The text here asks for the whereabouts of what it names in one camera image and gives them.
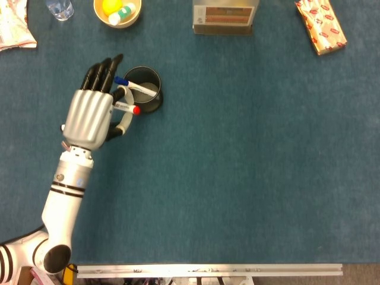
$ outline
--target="floor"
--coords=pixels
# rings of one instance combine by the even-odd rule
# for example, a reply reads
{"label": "floor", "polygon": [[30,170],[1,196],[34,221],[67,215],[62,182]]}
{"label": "floor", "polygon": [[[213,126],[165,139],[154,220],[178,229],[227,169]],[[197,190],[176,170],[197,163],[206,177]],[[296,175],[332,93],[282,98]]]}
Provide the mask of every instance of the floor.
{"label": "floor", "polygon": [[[76,280],[75,285],[123,285],[122,279]],[[255,285],[380,285],[380,264],[347,264],[343,276],[333,277],[263,277]]]}

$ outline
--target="table surface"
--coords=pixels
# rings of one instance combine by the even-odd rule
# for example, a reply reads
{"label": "table surface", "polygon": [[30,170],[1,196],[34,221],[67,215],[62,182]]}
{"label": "table surface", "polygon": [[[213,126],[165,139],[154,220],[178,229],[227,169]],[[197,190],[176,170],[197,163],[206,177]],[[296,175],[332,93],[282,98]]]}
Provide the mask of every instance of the table surface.
{"label": "table surface", "polygon": [[42,223],[73,92],[124,53],[164,105],[93,153],[72,261],[380,262],[379,1],[333,0],[349,43],[321,57],[292,0],[263,0],[253,36],[193,34],[191,1],[125,30],[29,2],[37,49],[0,53],[0,240]]}

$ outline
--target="snack package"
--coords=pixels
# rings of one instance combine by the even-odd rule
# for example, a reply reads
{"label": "snack package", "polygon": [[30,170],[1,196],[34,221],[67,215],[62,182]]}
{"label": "snack package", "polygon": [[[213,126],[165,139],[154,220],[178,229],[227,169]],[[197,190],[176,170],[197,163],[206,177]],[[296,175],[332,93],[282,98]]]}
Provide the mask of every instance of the snack package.
{"label": "snack package", "polygon": [[37,46],[28,30],[26,5],[27,0],[0,0],[0,51]]}
{"label": "snack package", "polygon": [[329,0],[300,0],[296,6],[318,55],[346,46],[346,37]]}

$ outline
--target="robotic arm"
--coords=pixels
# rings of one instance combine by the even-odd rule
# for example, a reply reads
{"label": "robotic arm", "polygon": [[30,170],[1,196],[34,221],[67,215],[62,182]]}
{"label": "robotic arm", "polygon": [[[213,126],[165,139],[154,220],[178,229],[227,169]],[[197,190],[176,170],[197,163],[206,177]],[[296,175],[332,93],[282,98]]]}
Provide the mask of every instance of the robotic arm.
{"label": "robotic arm", "polygon": [[[0,284],[17,276],[23,266],[36,266],[48,274],[62,271],[71,257],[71,235],[78,210],[93,168],[91,151],[105,141],[125,134],[138,114],[129,89],[118,86],[113,93],[113,83],[118,64],[123,55],[107,58],[93,65],[85,75],[82,86],[74,93],[66,124],[62,126],[65,151],[50,186],[42,213],[48,233],[38,230],[15,242],[0,245]],[[116,102],[124,110],[121,122],[110,125]]]}

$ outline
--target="pen holder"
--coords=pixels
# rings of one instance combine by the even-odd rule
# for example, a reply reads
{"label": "pen holder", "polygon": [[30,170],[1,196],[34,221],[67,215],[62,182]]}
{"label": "pen holder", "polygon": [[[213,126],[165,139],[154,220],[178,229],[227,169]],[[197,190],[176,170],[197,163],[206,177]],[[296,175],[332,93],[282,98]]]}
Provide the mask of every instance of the pen holder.
{"label": "pen holder", "polygon": [[155,70],[147,66],[138,66],[130,69],[124,75],[124,79],[156,92],[156,95],[151,97],[143,92],[131,89],[135,105],[140,107],[142,113],[154,112],[162,105],[163,94],[161,78]]}

